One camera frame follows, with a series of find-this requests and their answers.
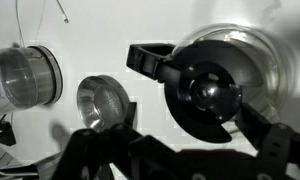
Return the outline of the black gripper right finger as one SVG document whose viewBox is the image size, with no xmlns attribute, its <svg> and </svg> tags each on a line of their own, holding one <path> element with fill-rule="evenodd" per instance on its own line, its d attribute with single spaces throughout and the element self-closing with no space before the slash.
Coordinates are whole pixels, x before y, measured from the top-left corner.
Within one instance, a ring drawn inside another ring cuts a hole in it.
<svg viewBox="0 0 300 180">
<path fill-rule="evenodd" d="M 295 180 L 286 174 L 289 163 L 300 170 L 300 133 L 283 123 L 271 123 L 248 103 L 242 103 L 236 126 L 258 151 L 257 177 Z"/>
</svg>

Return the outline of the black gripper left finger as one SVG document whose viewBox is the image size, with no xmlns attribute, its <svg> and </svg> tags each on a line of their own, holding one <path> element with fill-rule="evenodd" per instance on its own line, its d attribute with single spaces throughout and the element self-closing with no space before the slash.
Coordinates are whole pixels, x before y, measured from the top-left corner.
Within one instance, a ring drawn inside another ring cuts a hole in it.
<svg viewBox="0 0 300 180">
<path fill-rule="evenodd" d="M 73 133 L 52 180 L 93 180 L 110 164 L 128 180 L 175 180 L 164 162 L 173 151 L 132 127 L 136 107 L 136 102 L 129 103 L 123 122 L 101 133 L 92 129 Z"/>
</svg>

